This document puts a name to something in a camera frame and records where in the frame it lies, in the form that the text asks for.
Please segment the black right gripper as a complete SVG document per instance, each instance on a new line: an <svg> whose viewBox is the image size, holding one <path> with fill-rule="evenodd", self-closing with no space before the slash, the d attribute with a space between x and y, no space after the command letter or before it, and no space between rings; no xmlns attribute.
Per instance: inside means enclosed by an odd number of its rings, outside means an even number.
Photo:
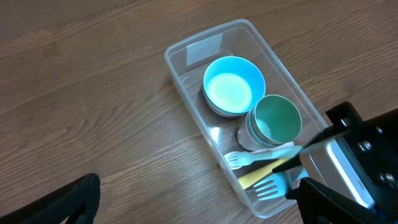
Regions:
<svg viewBox="0 0 398 224"><path fill-rule="evenodd" d="M367 121L353 105L343 102L326 112L332 125L319 132L306 147L333 138L371 194L384 217L397 217L397 110ZM278 159L272 173L302 165L299 155Z"/></svg>

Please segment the light blue plastic fork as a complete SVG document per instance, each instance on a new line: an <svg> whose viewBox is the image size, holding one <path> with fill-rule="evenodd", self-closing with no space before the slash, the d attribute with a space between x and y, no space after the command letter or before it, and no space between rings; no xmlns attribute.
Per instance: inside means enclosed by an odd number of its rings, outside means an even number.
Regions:
<svg viewBox="0 0 398 224"><path fill-rule="evenodd" d="M307 176L308 173L305 169L298 174L278 172L256 183L254 190L260 201L282 197L292 189L292 185L296 180Z"/></svg>

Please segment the clear plastic container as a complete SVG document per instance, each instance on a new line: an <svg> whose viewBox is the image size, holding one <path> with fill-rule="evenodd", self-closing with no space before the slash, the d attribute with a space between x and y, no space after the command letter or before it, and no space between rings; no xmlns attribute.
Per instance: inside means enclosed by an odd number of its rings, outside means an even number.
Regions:
<svg viewBox="0 0 398 224"><path fill-rule="evenodd" d="M223 34L220 52L187 65L187 46L217 34ZM294 77L248 20L238 19L213 27L184 39L165 51L165 61L169 66L174 85L230 185L240 201L249 207L255 216L269 218L291 207L296 202L287 200L285 197L260 201L252 187L244 190L240 186L238 182L240 177L260 169L270 162L260 161L240 169L230 169L224 160L224 155L243 150L238 143L237 132L244 118L225 118L216 114L210 109L203 96L202 83L205 70L211 62L227 55L251 61L264 75L266 94L282 95L296 105L303 119L300 136L294 141L296 145L308 143L314 135L326 128L327 124Z"/></svg>

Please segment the blue plastic bowl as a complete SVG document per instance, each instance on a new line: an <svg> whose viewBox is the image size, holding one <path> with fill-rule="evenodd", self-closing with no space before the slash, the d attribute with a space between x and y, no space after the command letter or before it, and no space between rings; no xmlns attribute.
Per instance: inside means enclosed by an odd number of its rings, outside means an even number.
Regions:
<svg viewBox="0 0 398 224"><path fill-rule="evenodd" d="M234 55L211 62L202 87L212 103L230 113L248 113L266 95L266 81L259 68Z"/></svg>

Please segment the teal plastic fork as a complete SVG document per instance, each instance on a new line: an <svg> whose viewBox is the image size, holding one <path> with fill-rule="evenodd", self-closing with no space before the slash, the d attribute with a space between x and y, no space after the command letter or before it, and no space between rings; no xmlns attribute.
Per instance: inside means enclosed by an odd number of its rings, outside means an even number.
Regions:
<svg viewBox="0 0 398 224"><path fill-rule="evenodd" d="M251 165L253 162L273 160L273 159L290 159L296 156L303 146L290 146L281 149L267 149L261 152L231 152L224 155L227 164L232 169L239 169L243 166Z"/></svg>

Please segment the blue plastic cup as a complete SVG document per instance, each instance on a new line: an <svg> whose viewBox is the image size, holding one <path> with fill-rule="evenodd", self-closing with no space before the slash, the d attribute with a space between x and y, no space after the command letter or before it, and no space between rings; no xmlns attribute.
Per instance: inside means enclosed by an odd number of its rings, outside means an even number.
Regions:
<svg viewBox="0 0 398 224"><path fill-rule="evenodd" d="M248 134L249 136L254 140L254 142L258 145L260 145L261 147L264 148L272 148L272 147L276 147L276 145L274 144L269 144L264 142L262 139L260 139L257 134L254 132L254 128L252 126L252 122L251 122L251 113L252 111L250 110L247 115L246 115L246 126L247 126L247 130L248 130Z"/></svg>

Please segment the green plastic cup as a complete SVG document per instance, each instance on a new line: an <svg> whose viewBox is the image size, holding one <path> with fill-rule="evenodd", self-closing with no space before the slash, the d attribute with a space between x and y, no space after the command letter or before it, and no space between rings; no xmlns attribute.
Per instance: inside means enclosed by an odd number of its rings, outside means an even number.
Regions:
<svg viewBox="0 0 398 224"><path fill-rule="evenodd" d="M296 140L302 131L302 116L286 97L267 95L250 111L249 121L256 137L269 145Z"/></svg>

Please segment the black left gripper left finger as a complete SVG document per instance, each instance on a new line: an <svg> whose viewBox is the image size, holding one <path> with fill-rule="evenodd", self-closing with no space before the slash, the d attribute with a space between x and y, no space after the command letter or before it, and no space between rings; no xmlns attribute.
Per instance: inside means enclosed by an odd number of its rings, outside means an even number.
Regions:
<svg viewBox="0 0 398 224"><path fill-rule="evenodd" d="M1 217L1 223L93 224L100 205L100 178L89 173Z"/></svg>

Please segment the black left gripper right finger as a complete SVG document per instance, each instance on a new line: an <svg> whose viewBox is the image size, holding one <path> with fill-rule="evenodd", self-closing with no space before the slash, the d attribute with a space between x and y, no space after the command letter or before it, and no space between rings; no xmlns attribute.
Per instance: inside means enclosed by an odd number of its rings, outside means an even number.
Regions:
<svg viewBox="0 0 398 224"><path fill-rule="evenodd" d="M385 219L309 177L286 193L296 200L304 224L383 224Z"/></svg>

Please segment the yellow plastic fork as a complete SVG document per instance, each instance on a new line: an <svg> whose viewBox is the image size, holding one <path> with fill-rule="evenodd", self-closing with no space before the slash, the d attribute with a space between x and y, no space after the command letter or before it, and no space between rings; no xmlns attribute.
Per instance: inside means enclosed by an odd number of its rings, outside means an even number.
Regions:
<svg viewBox="0 0 398 224"><path fill-rule="evenodd" d="M273 168L287 162L288 159L279 159L275 162L272 162L260 169L252 171L238 179L240 186L245 190L255 183L259 182L262 178L270 174Z"/></svg>

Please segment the pink plastic cup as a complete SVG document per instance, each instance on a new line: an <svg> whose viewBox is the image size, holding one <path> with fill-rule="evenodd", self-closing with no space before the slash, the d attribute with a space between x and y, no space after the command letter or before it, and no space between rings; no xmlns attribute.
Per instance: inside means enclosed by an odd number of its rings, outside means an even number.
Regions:
<svg viewBox="0 0 398 224"><path fill-rule="evenodd" d="M238 143L248 151L258 151L263 150L266 147L261 146L258 144L253 138L249 135L247 126L245 123L240 125L238 132L237 132L237 140Z"/></svg>

